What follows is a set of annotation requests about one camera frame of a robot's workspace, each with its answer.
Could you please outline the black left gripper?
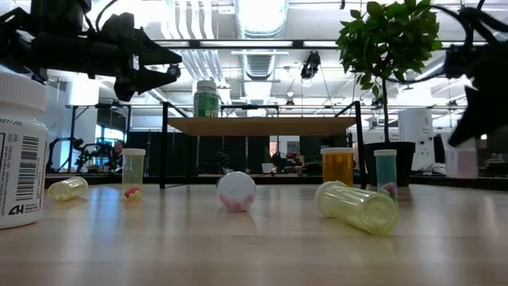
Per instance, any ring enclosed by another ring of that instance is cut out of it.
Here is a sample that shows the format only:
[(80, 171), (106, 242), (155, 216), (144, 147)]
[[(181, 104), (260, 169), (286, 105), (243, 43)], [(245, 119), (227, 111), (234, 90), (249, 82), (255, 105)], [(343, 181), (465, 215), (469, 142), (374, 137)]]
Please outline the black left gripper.
[[(89, 34), (91, 64), (89, 79), (96, 75), (115, 77), (114, 92), (121, 101), (129, 102), (135, 93), (176, 82), (166, 72), (141, 67), (133, 68), (134, 16), (114, 14), (100, 32)], [(179, 64), (182, 57), (152, 41), (142, 28), (137, 29), (137, 55), (140, 65)]]

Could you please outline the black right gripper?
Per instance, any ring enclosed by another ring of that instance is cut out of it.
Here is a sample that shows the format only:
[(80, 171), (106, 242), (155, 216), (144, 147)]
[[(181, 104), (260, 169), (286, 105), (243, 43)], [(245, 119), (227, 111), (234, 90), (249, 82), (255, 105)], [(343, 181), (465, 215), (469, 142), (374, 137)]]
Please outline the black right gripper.
[(472, 83), (464, 88), (468, 105), (449, 138), (451, 146), (508, 125), (508, 44), (453, 45), (445, 55), (444, 75), (466, 76)]

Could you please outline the large green bottle white cap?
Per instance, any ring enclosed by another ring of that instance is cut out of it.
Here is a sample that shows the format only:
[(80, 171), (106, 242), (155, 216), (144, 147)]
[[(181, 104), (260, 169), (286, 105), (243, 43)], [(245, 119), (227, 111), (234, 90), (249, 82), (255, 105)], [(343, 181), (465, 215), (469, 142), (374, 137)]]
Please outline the large green bottle white cap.
[(197, 82), (194, 93), (194, 117), (217, 118), (219, 115), (220, 96), (217, 85), (211, 80)]

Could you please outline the pale vial red yellow pills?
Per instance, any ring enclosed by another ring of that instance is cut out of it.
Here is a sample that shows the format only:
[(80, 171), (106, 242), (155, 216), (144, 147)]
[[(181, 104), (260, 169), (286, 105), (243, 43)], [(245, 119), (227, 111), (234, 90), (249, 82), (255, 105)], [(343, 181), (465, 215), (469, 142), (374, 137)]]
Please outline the pale vial red yellow pills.
[(124, 201), (142, 200), (144, 179), (144, 149), (123, 149), (121, 198)]

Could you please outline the small teal pill vial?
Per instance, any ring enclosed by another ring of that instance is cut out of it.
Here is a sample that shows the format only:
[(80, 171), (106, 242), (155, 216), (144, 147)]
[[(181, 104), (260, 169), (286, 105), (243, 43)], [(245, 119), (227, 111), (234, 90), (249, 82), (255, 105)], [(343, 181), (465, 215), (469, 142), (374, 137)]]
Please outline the small teal pill vial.
[(398, 201), (397, 167), (395, 149), (374, 151), (377, 191)]

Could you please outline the amber-yellow pill vial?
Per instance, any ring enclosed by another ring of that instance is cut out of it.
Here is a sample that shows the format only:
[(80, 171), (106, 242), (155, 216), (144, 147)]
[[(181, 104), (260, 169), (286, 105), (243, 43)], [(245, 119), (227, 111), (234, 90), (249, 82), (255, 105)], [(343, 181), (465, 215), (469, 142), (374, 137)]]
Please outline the amber-yellow pill vial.
[(57, 202), (77, 198), (88, 191), (88, 182), (79, 176), (73, 176), (52, 184), (48, 188), (48, 197)]

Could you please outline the clear vial pink pills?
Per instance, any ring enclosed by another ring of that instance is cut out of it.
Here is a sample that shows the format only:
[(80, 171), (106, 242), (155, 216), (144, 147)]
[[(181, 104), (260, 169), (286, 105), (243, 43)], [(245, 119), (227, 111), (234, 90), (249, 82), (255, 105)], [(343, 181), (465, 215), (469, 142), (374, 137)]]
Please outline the clear vial pink pills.
[(217, 195), (227, 211), (246, 211), (256, 197), (256, 184), (244, 172), (229, 172), (217, 182)]

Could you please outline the wide orange bottle white cap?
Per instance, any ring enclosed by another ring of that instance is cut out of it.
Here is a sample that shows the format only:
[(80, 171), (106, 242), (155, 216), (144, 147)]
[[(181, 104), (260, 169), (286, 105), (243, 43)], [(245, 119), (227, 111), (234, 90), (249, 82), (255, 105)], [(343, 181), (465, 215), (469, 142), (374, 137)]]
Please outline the wide orange bottle white cap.
[(321, 149), (322, 179), (324, 182), (340, 181), (353, 186), (354, 149), (334, 147)]

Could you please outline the large white barcode label bottle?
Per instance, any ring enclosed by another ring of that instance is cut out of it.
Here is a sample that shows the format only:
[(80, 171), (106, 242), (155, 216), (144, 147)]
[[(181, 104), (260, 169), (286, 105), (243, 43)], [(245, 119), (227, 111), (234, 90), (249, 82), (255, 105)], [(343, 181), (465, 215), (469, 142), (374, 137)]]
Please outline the large white barcode label bottle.
[(0, 230), (41, 219), (47, 127), (45, 85), (0, 71)]

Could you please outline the wooden shelf black metal legs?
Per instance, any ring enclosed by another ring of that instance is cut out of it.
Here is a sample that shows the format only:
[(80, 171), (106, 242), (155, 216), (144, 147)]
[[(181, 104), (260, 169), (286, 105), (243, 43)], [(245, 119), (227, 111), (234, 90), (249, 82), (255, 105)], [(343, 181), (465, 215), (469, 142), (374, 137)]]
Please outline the wooden shelf black metal legs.
[(172, 126), (191, 136), (271, 136), (271, 135), (299, 135), (299, 136), (334, 136), (351, 126), (356, 127), (359, 144), (360, 186), (365, 188), (368, 182), (364, 162), (364, 139), (361, 124), (361, 106), (354, 101), (344, 107), (331, 118), (181, 118), (170, 119), (168, 109), (173, 104), (165, 102), (162, 118), (162, 137), (160, 155), (159, 186), (166, 184), (167, 164), (167, 128)]

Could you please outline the white poster board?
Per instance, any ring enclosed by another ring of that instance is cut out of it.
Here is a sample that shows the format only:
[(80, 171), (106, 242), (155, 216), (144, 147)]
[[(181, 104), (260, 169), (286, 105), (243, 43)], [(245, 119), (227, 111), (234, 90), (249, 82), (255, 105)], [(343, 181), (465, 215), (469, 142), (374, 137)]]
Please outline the white poster board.
[(415, 144), (412, 171), (421, 171), (435, 162), (433, 118), (430, 109), (407, 109), (398, 112), (398, 134), (401, 141)]

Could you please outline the person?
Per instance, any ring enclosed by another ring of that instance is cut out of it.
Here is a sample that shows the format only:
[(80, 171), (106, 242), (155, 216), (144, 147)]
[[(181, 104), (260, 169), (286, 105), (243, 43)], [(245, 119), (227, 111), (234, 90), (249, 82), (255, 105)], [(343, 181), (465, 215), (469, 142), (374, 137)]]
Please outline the person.
[(116, 140), (114, 142), (114, 146), (111, 152), (110, 157), (110, 170), (112, 172), (118, 173), (121, 171), (123, 165), (123, 148), (125, 147), (125, 143), (122, 140)]

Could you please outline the green plant in black pot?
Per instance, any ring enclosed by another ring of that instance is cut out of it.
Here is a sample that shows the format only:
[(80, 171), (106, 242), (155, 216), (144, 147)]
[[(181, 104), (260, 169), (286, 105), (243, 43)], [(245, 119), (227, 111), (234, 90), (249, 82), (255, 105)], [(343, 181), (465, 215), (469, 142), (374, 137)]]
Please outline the green plant in black pot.
[(387, 80), (405, 80), (409, 70), (420, 73), (432, 52), (441, 48), (437, 14), (431, 0), (404, 0), (382, 4), (367, 3), (364, 13), (351, 10), (352, 21), (343, 21), (336, 41), (340, 63), (356, 77), (363, 90), (372, 91), (383, 104), (383, 143), (365, 145), (368, 175), (376, 175), (374, 151), (397, 148), (390, 142)]

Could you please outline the yellow-green pill vial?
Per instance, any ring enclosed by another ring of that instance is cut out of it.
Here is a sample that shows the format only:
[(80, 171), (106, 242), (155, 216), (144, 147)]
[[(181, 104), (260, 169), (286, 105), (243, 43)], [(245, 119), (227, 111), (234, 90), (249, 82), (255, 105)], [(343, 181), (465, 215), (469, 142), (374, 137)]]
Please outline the yellow-green pill vial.
[(398, 222), (398, 206), (391, 197), (340, 181), (321, 184), (314, 201), (325, 217), (340, 219), (370, 234), (389, 234)]

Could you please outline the black overhead frame beam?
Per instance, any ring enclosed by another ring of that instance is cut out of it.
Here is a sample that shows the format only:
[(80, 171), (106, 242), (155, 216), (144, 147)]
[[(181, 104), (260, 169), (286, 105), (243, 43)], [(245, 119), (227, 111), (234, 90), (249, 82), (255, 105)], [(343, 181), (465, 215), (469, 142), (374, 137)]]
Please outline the black overhead frame beam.
[(334, 40), (155, 40), (157, 44), (173, 49), (298, 49), (336, 50)]

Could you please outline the silver ceiling air duct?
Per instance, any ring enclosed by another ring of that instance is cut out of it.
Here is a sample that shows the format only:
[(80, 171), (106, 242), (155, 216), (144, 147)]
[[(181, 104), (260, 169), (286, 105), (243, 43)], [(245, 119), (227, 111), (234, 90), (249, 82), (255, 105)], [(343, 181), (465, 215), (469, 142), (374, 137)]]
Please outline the silver ceiling air duct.
[[(287, 23), (289, 0), (233, 0), (237, 37), (242, 40), (281, 39)], [(251, 80), (269, 79), (278, 57), (246, 55), (241, 57), (244, 73)]]

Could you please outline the black aluminium table frame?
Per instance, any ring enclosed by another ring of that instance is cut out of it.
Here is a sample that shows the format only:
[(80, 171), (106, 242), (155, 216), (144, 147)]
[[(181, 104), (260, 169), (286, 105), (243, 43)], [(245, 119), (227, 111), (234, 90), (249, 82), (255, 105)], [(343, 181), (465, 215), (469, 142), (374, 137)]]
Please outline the black aluminium table frame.
[[(89, 185), (98, 184), (119, 184), (121, 175), (83, 175), (83, 178)], [(321, 184), (322, 178), (317, 176), (299, 177), (299, 176), (269, 176), (252, 175), (255, 184)], [(165, 176), (161, 179), (159, 176), (148, 176), (143, 179), (144, 184), (216, 184), (218, 176)], [(508, 191), (508, 178), (489, 178), (479, 177), (475, 179), (457, 179), (445, 176), (411, 176), (410, 184), (444, 186), (444, 187), (463, 187), (471, 189), (482, 189), (491, 191)]]

